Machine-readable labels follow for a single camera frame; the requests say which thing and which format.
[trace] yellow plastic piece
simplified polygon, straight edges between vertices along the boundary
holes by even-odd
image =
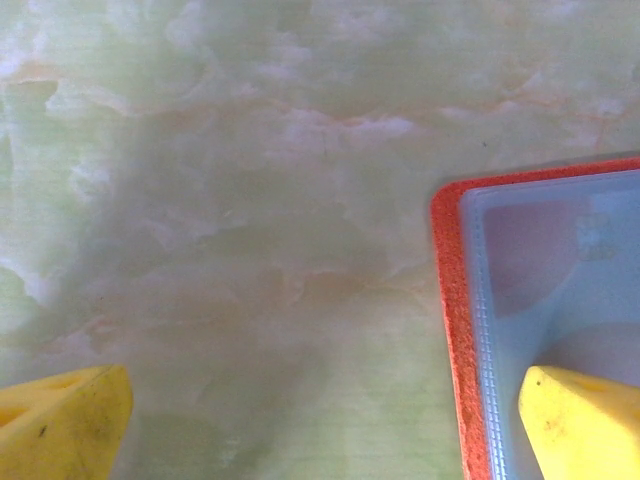
[[[132,407],[117,365],[0,390],[0,479],[106,480]]]
[[[640,479],[640,389],[531,367],[520,417],[545,480]]]

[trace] red foam edge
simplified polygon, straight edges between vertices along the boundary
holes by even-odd
[[[450,183],[442,187],[433,197],[431,226],[453,374],[463,472],[466,480],[491,480],[491,470],[458,212],[460,198],[467,190],[478,187],[635,169],[640,169],[640,157],[518,172]]]

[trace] transparent plastic cover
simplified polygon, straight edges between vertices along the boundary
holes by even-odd
[[[474,189],[460,208],[493,478],[542,480],[517,408],[529,366],[640,386],[640,171]]]

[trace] red rubber border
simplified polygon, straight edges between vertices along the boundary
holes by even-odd
[[[472,188],[640,169],[640,157],[608,160],[450,183],[431,201],[431,226],[453,373],[464,478],[491,480],[473,342],[458,204]]]

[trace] white marble veining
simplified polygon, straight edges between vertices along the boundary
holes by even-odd
[[[123,362],[117,479],[460,478],[425,202],[638,148],[631,0],[5,0],[2,384]]]

